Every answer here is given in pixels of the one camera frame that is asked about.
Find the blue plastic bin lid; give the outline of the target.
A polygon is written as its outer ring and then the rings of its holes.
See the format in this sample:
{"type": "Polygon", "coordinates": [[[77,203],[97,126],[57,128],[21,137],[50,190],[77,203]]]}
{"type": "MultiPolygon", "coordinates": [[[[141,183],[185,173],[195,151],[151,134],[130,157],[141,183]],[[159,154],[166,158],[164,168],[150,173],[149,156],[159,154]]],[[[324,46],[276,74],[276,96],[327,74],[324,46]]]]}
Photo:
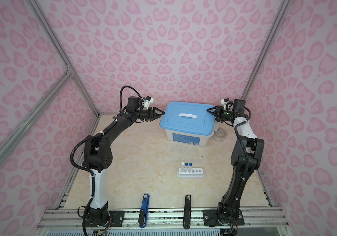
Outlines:
{"type": "Polygon", "coordinates": [[[212,105],[170,102],[160,121],[160,127],[166,130],[209,136],[213,133],[215,118],[207,112],[212,105]]]}

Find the cork stoppered test tube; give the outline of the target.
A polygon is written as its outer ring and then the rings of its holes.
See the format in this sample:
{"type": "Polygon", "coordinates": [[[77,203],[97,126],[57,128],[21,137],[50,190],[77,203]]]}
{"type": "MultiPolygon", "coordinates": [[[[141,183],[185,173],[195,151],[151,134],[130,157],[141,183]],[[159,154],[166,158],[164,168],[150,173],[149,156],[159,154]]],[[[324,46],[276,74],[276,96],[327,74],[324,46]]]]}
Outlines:
{"type": "Polygon", "coordinates": [[[183,173],[183,172],[184,172],[184,169],[185,169],[185,163],[182,162],[182,163],[181,163],[181,169],[180,169],[180,171],[183,173]]]}

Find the blue capped test tube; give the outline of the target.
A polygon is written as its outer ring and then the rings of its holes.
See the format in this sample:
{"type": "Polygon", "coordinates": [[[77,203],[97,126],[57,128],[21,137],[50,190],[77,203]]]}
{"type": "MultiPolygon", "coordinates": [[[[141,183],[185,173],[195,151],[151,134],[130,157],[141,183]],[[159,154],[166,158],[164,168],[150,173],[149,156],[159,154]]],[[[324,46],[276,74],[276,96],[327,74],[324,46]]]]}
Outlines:
{"type": "Polygon", "coordinates": [[[190,162],[190,163],[189,163],[189,168],[188,168],[188,172],[189,172],[189,173],[192,172],[192,165],[193,165],[193,164],[190,162]]]}
{"type": "Polygon", "coordinates": [[[184,169],[184,172],[187,173],[188,172],[188,166],[189,166],[189,163],[185,163],[185,169],[184,169]]]}

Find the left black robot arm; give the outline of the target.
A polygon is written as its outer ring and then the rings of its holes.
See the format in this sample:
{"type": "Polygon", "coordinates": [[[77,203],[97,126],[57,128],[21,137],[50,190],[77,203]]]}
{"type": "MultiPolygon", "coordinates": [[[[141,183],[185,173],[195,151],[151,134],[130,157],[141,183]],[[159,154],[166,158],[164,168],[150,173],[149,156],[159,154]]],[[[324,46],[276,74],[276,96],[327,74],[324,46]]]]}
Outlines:
{"type": "Polygon", "coordinates": [[[127,106],[121,109],[113,122],[94,136],[88,136],[84,142],[82,167],[89,171],[91,178],[91,197],[84,210],[84,223],[93,226],[110,226],[108,200],[101,182],[106,179],[107,169],[113,161],[111,145],[114,140],[136,121],[152,122],[164,115],[164,111],[151,107],[153,98],[128,98],[127,106]]]}

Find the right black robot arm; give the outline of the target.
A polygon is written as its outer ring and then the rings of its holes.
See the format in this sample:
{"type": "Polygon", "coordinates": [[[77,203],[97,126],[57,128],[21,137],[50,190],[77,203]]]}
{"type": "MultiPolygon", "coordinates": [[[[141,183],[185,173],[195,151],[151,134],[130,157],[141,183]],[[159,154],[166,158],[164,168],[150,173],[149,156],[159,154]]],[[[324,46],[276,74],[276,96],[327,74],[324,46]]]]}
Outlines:
{"type": "Polygon", "coordinates": [[[251,111],[245,106],[246,101],[228,98],[221,100],[220,106],[207,109],[215,117],[215,121],[225,123],[234,128],[237,138],[231,154],[233,174],[230,185],[218,203],[215,216],[205,216],[204,224],[215,227],[222,225],[242,225],[240,202],[248,179],[258,170],[264,149],[264,140],[258,138],[251,126],[251,111]]]}

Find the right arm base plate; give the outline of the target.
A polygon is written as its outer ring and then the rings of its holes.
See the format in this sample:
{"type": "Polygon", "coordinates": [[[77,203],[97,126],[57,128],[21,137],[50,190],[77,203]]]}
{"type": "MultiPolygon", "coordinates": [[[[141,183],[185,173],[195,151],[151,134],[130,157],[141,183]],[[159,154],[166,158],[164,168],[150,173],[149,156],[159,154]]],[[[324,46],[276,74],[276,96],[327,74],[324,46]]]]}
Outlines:
{"type": "Polygon", "coordinates": [[[233,222],[233,226],[239,227],[245,225],[243,213],[240,209],[234,209],[232,215],[230,215],[230,211],[219,212],[215,208],[205,209],[202,211],[202,214],[204,225],[208,227],[230,226],[231,222],[233,222]]]}

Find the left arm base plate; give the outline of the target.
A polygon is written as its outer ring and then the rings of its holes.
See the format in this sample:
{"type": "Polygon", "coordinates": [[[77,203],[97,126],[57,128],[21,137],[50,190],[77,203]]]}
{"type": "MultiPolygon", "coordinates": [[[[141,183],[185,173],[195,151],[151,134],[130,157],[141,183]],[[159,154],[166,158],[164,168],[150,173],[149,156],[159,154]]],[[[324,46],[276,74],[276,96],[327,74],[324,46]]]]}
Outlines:
{"type": "Polygon", "coordinates": [[[98,211],[90,209],[89,213],[85,214],[82,227],[122,227],[125,212],[122,210],[98,211]]]}

